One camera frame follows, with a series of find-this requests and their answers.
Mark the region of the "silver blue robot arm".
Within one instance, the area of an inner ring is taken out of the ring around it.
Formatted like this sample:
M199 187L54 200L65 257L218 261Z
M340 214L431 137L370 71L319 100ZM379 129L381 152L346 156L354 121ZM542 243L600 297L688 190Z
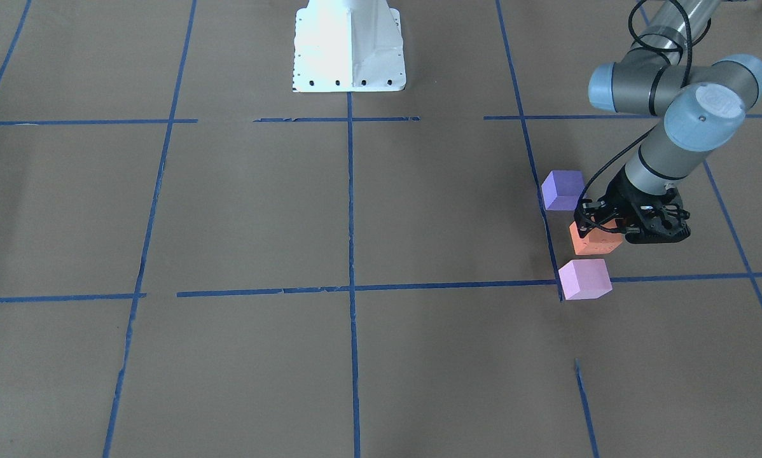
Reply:
M581 194L574 211L579 238L599 230L633 244L689 237L690 214L678 186L728 142L762 97L762 61L735 54L695 66L694 46L709 31L718 1L667 1L619 62L603 64L588 98L607 112L652 115L658 123L636 139L602 197Z

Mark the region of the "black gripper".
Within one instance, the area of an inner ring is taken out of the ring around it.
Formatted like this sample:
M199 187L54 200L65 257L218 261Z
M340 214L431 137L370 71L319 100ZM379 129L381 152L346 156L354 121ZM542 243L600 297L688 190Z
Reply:
M607 233L648 233L652 215L652 195L638 189L624 168L607 185L597 200L585 197L592 181L581 194L581 231Z

